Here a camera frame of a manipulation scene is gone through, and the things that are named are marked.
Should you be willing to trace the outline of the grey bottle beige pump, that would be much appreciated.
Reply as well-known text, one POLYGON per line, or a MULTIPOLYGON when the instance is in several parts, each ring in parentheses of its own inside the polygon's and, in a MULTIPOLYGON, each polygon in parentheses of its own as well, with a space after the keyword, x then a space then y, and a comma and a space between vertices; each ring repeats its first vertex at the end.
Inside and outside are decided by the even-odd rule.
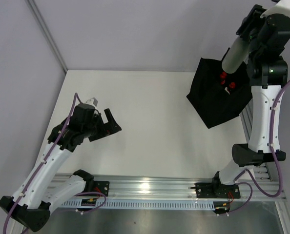
POLYGON ((249 43, 243 38, 238 37, 222 60, 222 69, 228 74, 237 71, 240 65, 248 57, 249 43))

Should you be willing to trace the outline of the small red bottle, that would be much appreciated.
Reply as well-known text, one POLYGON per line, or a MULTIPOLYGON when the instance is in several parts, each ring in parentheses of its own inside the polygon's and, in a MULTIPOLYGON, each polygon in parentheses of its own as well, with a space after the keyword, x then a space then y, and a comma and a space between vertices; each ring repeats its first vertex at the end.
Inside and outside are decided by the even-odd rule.
POLYGON ((228 91, 229 92, 233 92, 234 89, 236 87, 236 83, 235 82, 231 82, 229 85, 228 85, 228 91))

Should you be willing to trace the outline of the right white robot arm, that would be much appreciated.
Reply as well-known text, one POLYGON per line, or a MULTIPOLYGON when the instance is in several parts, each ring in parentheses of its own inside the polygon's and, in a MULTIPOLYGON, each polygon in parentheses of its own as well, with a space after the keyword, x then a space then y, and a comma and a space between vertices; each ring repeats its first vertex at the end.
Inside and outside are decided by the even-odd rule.
POLYGON ((288 64, 282 57, 290 39, 290 0, 277 0, 273 7, 255 5, 237 30, 237 39, 222 61, 222 69, 233 74, 243 61, 253 99, 252 128, 247 144, 235 144, 232 160, 215 175, 211 191, 216 197, 228 193, 255 166, 278 164, 286 154, 280 149, 278 126, 281 99, 290 85, 288 64))

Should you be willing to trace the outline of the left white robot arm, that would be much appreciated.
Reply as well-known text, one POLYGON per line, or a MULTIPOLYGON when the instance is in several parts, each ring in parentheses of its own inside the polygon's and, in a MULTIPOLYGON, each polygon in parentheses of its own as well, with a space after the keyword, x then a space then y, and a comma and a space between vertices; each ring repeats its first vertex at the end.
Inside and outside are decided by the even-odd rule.
POLYGON ((1 197, 0 207, 7 213, 7 220, 12 218, 26 229, 37 232, 58 207, 74 196, 106 198, 94 188, 94 176, 81 169, 61 186, 48 189, 58 169, 85 139, 93 142, 121 131, 110 109, 105 109, 104 113, 107 122, 94 105, 72 106, 69 115, 52 129, 39 162, 21 187, 11 196, 1 197))

